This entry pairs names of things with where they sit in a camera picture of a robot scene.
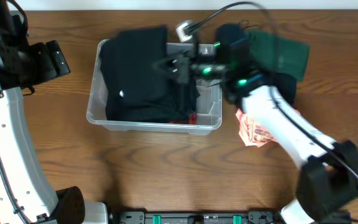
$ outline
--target clear plastic container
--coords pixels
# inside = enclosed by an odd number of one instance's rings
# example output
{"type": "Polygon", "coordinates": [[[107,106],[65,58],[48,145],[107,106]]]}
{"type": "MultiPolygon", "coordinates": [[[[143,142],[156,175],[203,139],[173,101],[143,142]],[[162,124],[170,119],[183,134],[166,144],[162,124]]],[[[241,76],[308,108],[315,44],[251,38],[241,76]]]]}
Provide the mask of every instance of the clear plastic container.
{"type": "MultiPolygon", "coordinates": [[[[86,119],[97,125],[102,125],[108,130],[116,131],[168,131],[189,134],[209,134],[218,129],[222,124],[222,90],[219,85],[209,87],[218,82],[214,80],[206,82],[197,81],[197,89],[200,97],[197,98],[197,124],[167,124],[167,123],[142,123],[127,121],[108,121],[106,119],[106,102],[108,91],[100,71],[99,52],[101,46],[107,40],[102,40],[98,45],[96,63],[94,66],[91,94],[89,95],[86,119]]],[[[191,44],[167,44],[169,54],[179,50],[190,49],[191,44]]],[[[211,44],[200,45],[201,54],[214,54],[211,44]]]]}

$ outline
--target wire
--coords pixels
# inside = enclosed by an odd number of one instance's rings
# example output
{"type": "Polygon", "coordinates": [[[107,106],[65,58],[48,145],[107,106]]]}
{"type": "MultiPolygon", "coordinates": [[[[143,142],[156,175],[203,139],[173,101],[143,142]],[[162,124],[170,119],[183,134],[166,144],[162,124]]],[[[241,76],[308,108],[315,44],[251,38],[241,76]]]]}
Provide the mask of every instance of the wire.
{"type": "Polygon", "coordinates": [[[13,196],[11,185],[9,184],[9,181],[7,179],[5,168],[4,168],[4,165],[1,160],[1,156],[0,156],[0,176],[2,179],[2,184],[4,185],[7,197],[9,198],[9,201],[11,201],[11,204],[13,206],[15,213],[17,213],[17,215],[19,216],[19,218],[22,220],[22,222],[24,224],[29,224],[29,222],[27,221],[27,217],[23,213],[23,208],[17,204],[17,201],[16,201],[15,197],[13,196]]]}
{"type": "Polygon", "coordinates": [[[20,7],[20,5],[15,0],[7,0],[7,1],[11,3],[23,16],[23,25],[22,25],[21,32],[19,34],[19,38],[25,38],[27,35],[27,31],[29,31],[29,22],[27,20],[27,16],[24,10],[20,7]]]}
{"type": "MultiPolygon", "coordinates": [[[[270,13],[268,12],[268,10],[266,10],[263,6],[261,6],[260,4],[254,3],[254,2],[248,2],[248,1],[241,1],[241,2],[235,2],[232,3],[230,5],[227,5],[223,8],[221,8],[220,10],[216,11],[215,13],[213,13],[212,15],[210,15],[209,17],[207,17],[206,19],[204,19],[203,21],[196,23],[195,25],[191,26],[189,28],[189,33],[191,34],[192,32],[194,32],[196,29],[199,29],[203,24],[205,24],[206,22],[208,22],[209,20],[211,20],[212,18],[216,17],[217,15],[219,15],[220,13],[222,13],[223,11],[225,11],[226,9],[229,9],[230,7],[233,6],[238,6],[241,4],[250,4],[253,5],[255,7],[257,7],[259,9],[259,11],[268,19],[268,22],[270,24],[270,27],[272,29],[272,32],[275,36],[274,41],[273,41],[273,45],[274,45],[274,61],[273,61],[273,67],[270,71],[270,88],[269,88],[269,94],[270,97],[272,98],[272,101],[275,105],[275,107],[278,108],[278,110],[294,125],[296,126],[304,135],[306,135],[308,138],[310,138],[315,144],[317,144],[319,147],[321,147],[322,149],[324,149],[336,162],[338,162],[340,165],[342,165],[346,170],[348,170],[358,181],[358,174],[351,168],[349,167],[349,165],[346,164],[346,162],[344,162],[341,158],[339,158],[335,153],[332,152],[332,150],[330,150],[328,147],[326,147],[323,143],[321,143],[319,140],[317,140],[313,135],[311,135],[307,130],[305,130],[304,128],[302,128],[296,121],[294,121],[288,114],[286,114],[286,112],[281,108],[280,103],[277,101],[277,99],[275,99],[274,94],[273,94],[273,79],[275,78],[275,76],[277,75],[276,70],[278,68],[278,64],[280,61],[280,40],[278,38],[278,25],[275,23],[275,21],[272,19],[272,17],[270,16],[270,13]]],[[[352,222],[358,222],[358,220],[351,218],[350,221],[352,222]]]]}

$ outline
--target wood grain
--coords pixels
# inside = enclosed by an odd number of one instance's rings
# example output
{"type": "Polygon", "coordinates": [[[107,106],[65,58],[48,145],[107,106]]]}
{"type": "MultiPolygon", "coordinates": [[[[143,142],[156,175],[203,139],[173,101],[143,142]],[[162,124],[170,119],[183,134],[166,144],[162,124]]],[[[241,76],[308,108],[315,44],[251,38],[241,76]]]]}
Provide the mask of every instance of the wood grain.
{"type": "MultiPolygon", "coordinates": [[[[235,108],[209,136],[115,132],[85,118],[96,48],[120,30],[199,21],[210,11],[28,12],[30,42],[58,40],[71,74],[37,86],[25,113],[42,168],[55,189],[79,186],[88,200],[147,210],[280,208],[296,189],[295,166],[276,143],[245,147],[235,108]]],[[[311,45],[296,107],[323,132],[358,145],[358,11],[273,11],[281,35],[311,45]]],[[[212,43],[221,24],[257,11],[229,11],[201,32],[212,43]]],[[[358,200],[349,206],[358,217],[358,200]]]]}

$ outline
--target black cloth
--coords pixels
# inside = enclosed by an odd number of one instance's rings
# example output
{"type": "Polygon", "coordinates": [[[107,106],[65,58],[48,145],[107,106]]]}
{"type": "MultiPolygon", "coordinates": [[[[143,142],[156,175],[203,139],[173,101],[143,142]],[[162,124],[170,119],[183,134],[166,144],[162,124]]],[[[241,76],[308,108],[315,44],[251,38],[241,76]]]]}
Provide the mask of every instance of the black cloth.
{"type": "Polygon", "coordinates": [[[196,83],[179,85],[152,64],[166,56],[165,26],[121,32],[100,51],[108,89],[106,117],[114,121],[166,123],[196,111],[196,83]]]}

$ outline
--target pink cloth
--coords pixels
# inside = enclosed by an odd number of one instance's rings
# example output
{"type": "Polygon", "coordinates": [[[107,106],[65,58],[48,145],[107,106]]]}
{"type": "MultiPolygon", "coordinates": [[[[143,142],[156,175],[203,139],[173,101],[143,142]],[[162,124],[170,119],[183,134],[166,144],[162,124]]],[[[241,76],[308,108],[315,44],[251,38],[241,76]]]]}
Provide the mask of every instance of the pink cloth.
{"type": "Polygon", "coordinates": [[[240,121],[239,135],[246,146],[263,146],[269,141],[275,141],[276,139],[258,122],[249,118],[247,114],[244,114],[241,110],[236,113],[237,119],[240,121]]]}

